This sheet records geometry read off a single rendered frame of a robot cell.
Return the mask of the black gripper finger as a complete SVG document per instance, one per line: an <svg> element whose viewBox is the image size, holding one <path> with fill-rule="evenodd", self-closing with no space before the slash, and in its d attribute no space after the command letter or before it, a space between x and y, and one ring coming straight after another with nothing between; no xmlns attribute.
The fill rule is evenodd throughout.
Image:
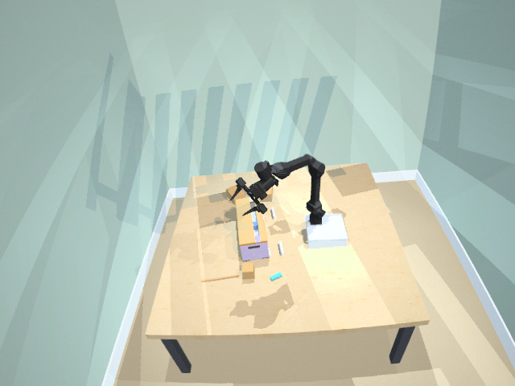
<svg viewBox="0 0 515 386"><path fill-rule="evenodd" d="M242 189L241 189L241 187L237 184L237 189L236 189L236 191L235 191L235 193L234 193L233 197L230 199L230 201L231 201L231 200L232 200L232 199L233 199L233 198L234 198L234 197L235 197L235 196L236 196L236 195L237 195L241 190L242 190Z"/></svg>
<svg viewBox="0 0 515 386"><path fill-rule="evenodd" d="M245 216L245 215L247 215L247 214L249 214L251 212L254 212L254 211L260 212L260 210L257 207L253 207L250 210L248 210L246 213L244 213L242 216Z"/></svg>

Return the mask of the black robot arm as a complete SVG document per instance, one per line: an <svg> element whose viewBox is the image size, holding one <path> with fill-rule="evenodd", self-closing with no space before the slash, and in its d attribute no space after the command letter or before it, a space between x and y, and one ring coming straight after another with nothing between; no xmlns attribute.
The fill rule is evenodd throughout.
<svg viewBox="0 0 515 386"><path fill-rule="evenodd" d="M260 179L269 190L273 185L278 187L278 180L285 179L292 171L308 166L311 174L311 199L307 202L306 209L311 212L310 225L322 225L322 218L325 211L322 209L322 204L319 201L320 180L325 171L325 164L316 160L313 156L305 154L302 157L296 158L289 162L276 162L270 165L268 161L259 162L254 166L254 169ZM264 187L259 186L260 182L253 183L249 188L250 192L254 194L255 198L263 200L267 194Z"/></svg>

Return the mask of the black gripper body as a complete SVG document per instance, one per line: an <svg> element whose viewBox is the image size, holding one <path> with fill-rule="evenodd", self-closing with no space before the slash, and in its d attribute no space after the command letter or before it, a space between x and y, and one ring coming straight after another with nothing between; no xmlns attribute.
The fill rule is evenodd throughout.
<svg viewBox="0 0 515 386"><path fill-rule="evenodd" d="M256 198L255 198L255 196L254 196L254 194L250 192L250 189L246 186L246 182L244 181L244 179L243 179L243 178L241 178L241 177L240 177L240 178L239 178L239 179L237 179L235 182L236 182L236 183L237 183L241 188L243 188L243 189L245 190L245 192L249 195L249 197L250 197L250 198L251 198L251 199L252 199L252 200L257 204L257 208L260 210L260 212L261 212L262 214L264 214L264 213L266 213L266 212L267 212L267 207L266 207L263 203L260 203L260 202L258 201L258 198L256 199ZM262 181L260 181L260 180L259 180L259 182L260 182L259 186L260 186L261 188L263 188L263 187L265 188L263 192L267 192L267 191L268 191L268 189L266 188L266 186L264 185L264 183L263 183ZM254 198L255 198L255 199L254 199Z"/></svg>

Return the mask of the small cyan flat bar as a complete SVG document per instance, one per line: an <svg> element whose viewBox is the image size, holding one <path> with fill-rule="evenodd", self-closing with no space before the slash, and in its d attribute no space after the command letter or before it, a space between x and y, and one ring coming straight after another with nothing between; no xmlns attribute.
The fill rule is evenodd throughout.
<svg viewBox="0 0 515 386"><path fill-rule="evenodd" d="M271 281L274 281L274 280L280 278L281 276L282 276L282 273L279 272L279 273L276 273L276 274L270 276L270 279L271 279Z"/></svg>

